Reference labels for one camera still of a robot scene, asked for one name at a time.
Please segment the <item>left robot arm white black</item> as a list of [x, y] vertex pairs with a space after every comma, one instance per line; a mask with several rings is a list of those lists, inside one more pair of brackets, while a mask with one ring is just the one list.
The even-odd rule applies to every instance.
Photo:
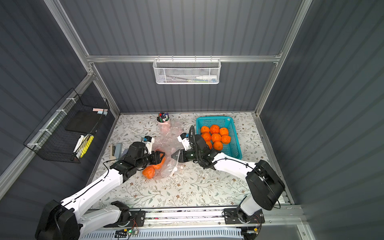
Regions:
[[159, 165], [166, 154], [152, 151], [150, 142], [134, 142], [127, 153], [98, 179], [61, 201], [48, 202], [42, 211], [37, 240], [78, 240], [106, 225], [130, 221], [129, 207], [115, 201], [104, 209], [87, 211], [97, 200], [126, 182], [139, 170]]

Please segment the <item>orange fruit taken out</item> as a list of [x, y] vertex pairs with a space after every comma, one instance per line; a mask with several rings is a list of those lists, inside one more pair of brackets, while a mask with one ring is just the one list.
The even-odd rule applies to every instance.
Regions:
[[213, 134], [219, 134], [220, 133], [220, 127], [218, 125], [211, 125], [210, 127], [210, 133]]

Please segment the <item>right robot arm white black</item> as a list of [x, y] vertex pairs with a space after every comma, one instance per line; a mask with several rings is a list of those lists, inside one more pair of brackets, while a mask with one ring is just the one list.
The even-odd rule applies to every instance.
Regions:
[[248, 224], [252, 221], [260, 226], [265, 222], [263, 211], [270, 211], [279, 204], [279, 197], [286, 186], [270, 164], [264, 160], [257, 163], [242, 161], [210, 148], [192, 126], [188, 133], [178, 136], [183, 148], [172, 154], [179, 163], [193, 162], [203, 169], [212, 169], [233, 175], [244, 180], [250, 194], [241, 201], [234, 213], [223, 210], [228, 220]]

